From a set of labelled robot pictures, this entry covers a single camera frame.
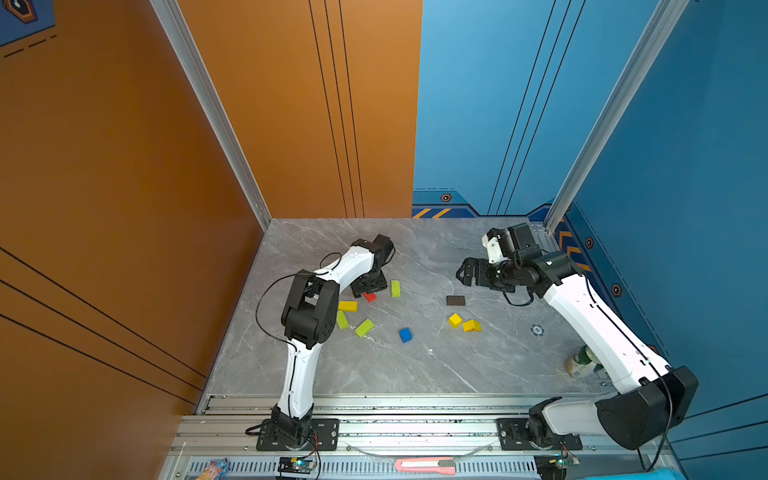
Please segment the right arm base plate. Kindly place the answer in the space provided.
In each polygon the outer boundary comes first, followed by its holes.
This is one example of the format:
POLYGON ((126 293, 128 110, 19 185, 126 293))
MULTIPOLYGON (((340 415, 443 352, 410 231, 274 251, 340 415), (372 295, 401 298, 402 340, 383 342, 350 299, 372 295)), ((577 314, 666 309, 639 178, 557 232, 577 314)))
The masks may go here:
POLYGON ((495 421, 497 436, 503 451, 580 451, 583 443, 578 435, 555 435, 537 443, 528 430, 528 419, 522 417, 499 418, 495 421))

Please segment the dark brown wood block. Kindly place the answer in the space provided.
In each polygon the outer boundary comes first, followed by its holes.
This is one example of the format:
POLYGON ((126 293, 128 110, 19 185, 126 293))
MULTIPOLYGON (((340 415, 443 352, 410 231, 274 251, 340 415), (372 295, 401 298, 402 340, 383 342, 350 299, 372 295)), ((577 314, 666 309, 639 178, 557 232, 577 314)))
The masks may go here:
POLYGON ((465 306, 466 298, 460 295, 447 295, 446 304, 448 306, 465 306))

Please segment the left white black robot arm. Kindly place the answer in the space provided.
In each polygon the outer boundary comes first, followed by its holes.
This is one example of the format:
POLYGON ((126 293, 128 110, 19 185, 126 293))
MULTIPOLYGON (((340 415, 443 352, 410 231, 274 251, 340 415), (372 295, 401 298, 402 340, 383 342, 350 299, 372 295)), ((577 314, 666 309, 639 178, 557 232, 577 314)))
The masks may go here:
POLYGON ((356 240, 333 263, 284 277, 292 281, 280 319, 284 334, 270 337, 287 346, 286 372, 270 418, 259 428, 261 434, 291 449, 314 440, 313 385, 322 346, 336 326, 340 294, 351 289, 360 298, 386 289, 383 268, 394 252, 393 241, 379 234, 371 241, 356 240))

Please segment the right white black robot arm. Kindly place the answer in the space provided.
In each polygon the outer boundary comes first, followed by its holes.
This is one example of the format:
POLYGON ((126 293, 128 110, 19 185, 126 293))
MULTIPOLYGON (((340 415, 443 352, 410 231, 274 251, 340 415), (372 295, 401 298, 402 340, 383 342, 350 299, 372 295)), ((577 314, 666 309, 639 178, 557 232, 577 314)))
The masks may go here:
POLYGON ((523 287, 544 300, 611 379, 614 395, 582 401, 553 397, 531 407, 527 430, 535 445, 549 447, 566 435, 606 435, 636 450, 684 420, 699 386, 697 377, 685 366, 671 367, 634 334, 565 254, 514 255, 497 263, 467 258, 456 277, 466 286, 502 292, 523 287))

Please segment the yellow long wood block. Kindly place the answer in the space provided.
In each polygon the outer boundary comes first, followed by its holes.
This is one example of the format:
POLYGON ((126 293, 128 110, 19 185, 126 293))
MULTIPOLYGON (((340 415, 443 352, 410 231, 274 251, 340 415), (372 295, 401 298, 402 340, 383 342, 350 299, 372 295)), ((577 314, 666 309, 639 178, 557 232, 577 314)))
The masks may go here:
POLYGON ((357 312, 358 306, 359 304, 357 301, 340 301, 338 309, 343 312, 357 312))

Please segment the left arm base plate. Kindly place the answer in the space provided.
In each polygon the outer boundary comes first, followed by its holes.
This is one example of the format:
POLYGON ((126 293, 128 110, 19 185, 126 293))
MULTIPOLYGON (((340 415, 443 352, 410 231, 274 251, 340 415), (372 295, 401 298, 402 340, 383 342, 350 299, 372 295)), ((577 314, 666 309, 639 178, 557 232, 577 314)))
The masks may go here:
POLYGON ((293 441, 287 434, 280 433, 271 420, 265 420, 260 427, 256 450, 260 452, 299 451, 309 453, 319 447, 321 452, 335 451, 338 445, 338 419, 312 419, 309 434, 302 440, 293 441))

